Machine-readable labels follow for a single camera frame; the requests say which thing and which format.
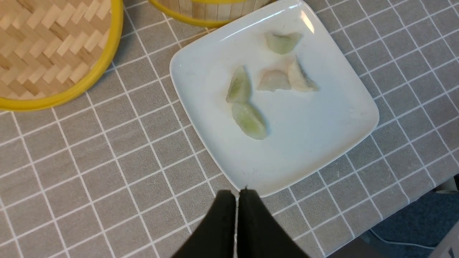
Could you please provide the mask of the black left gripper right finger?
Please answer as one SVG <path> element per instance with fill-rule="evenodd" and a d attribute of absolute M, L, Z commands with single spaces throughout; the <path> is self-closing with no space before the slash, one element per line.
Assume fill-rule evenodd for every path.
<path fill-rule="evenodd" d="M 255 190 L 240 191 L 237 226 L 239 258 L 307 258 L 273 218 Z"/>

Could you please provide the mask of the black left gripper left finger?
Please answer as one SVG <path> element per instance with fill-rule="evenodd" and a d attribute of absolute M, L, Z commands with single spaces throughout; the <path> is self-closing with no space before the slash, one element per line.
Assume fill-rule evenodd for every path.
<path fill-rule="evenodd" d="M 236 198 L 230 190 L 220 190 L 206 216 L 173 257 L 232 258 L 235 225 Z"/>

